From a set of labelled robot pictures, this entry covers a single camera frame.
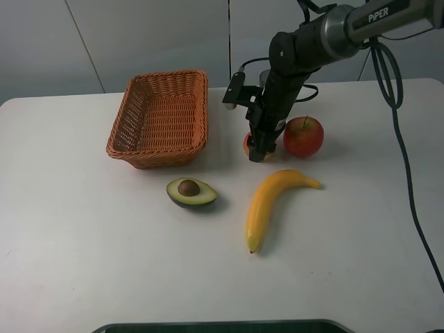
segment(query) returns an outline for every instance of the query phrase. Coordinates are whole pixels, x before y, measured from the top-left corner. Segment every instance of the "yellow banana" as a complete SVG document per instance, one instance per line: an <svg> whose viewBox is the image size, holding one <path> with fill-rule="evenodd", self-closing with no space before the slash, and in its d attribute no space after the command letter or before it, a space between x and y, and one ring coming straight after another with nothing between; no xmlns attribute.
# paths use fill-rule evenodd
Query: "yellow banana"
<svg viewBox="0 0 444 333"><path fill-rule="evenodd" d="M250 253L257 252L262 245L274 200L285 189L301 186L314 189L322 187L317 180L305 177L296 170L281 170L262 181L255 192L247 217L245 238Z"/></svg>

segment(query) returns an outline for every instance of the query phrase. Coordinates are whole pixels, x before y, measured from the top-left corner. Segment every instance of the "orange wicker basket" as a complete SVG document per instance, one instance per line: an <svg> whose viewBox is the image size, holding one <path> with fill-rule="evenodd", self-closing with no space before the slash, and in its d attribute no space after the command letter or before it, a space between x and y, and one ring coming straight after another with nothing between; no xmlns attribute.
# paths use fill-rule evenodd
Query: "orange wicker basket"
<svg viewBox="0 0 444 333"><path fill-rule="evenodd" d="M190 163L207 142L207 86L207 75L199 70L132 78L108 139L108 155L138 169Z"/></svg>

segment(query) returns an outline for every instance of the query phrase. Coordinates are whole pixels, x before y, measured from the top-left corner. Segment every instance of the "table surface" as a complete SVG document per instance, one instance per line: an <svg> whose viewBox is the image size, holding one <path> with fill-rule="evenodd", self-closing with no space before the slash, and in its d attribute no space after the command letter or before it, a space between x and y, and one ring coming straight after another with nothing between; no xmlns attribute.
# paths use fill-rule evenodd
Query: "table surface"
<svg viewBox="0 0 444 333"><path fill-rule="evenodd" d="M296 104L321 150L244 155L245 109L209 91L210 136L189 166L141 171L105 145L122 94L14 99L0 108L0 330L85 332L111 323L324 318L354 332L444 328L444 295L414 227L391 111L376 82L318 84ZM444 87L405 80L399 111L421 225L444 271ZM244 243L258 184L295 168L322 191L277 201L263 251ZM190 212L165 187L199 178L216 206Z"/></svg>

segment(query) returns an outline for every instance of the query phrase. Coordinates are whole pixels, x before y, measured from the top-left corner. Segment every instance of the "apple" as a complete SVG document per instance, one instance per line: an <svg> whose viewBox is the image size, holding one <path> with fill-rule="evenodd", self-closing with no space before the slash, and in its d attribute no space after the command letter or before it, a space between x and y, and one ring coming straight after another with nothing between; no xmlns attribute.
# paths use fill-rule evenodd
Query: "apple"
<svg viewBox="0 0 444 333"><path fill-rule="evenodd" d="M284 130L284 146L297 157L313 155L322 146L324 129L315 118L298 117L290 120Z"/></svg>
<svg viewBox="0 0 444 333"><path fill-rule="evenodd" d="M244 139L244 152L247 155L247 157L250 155L250 149L248 149L248 145L247 145L248 137L250 137L250 136L251 136L251 132L249 132L245 136L245 139ZM272 157L273 157L273 153L267 153L264 158L264 161L269 161L269 160L271 160Z"/></svg>

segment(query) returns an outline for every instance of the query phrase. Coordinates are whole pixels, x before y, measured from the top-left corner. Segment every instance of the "avocado skin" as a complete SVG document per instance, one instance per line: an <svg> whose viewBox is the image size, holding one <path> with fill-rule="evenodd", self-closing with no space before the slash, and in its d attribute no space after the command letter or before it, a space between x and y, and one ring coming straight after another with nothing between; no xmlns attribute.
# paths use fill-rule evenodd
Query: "avocado skin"
<svg viewBox="0 0 444 333"><path fill-rule="evenodd" d="M171 201L173 201L177 206L182 207L182 208L188 208L188 209L191 209L191 210L199 209L201 207L205 207L205 206L211 205L214 201L216 201L216 199L214 199L214 200L211 200L208 203L201 203L199 205L188 205L187 203L181 203L179 200L173 198L170 195L170 193L168 193L168 191L166 191L166 193L168 194L168 196L171 199Z"/></svg>

